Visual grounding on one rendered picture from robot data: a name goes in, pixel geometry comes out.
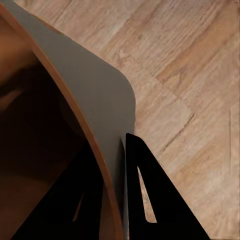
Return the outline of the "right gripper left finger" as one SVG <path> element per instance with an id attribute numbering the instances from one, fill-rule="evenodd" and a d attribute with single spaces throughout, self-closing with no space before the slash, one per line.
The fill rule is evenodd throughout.
<path id="1" fill-rule="evenodd" d="M 87 141 L 10 240 L 99 240 L 103 183 Z"/>

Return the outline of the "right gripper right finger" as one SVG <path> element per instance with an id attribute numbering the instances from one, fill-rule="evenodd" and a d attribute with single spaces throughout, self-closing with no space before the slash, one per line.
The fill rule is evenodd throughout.
<path id="1" fill-rule="evenodd" d="M 125 135 L 128 240 L 211 240 L 145 142 Z M 140 169 L 157 223 L 146 220 Z"/>

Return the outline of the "trash can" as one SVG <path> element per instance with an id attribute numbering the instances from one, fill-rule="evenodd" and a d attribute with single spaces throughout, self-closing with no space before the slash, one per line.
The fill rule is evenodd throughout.
<path id="1" fill-rule="evenodd" d="M 126 133 L 134 135 L 135 112 L 123 73 L 0 0 L 0 240 L 14 236 L 87 141 L 103 177 L 98 240 L 129 240 Z"/>

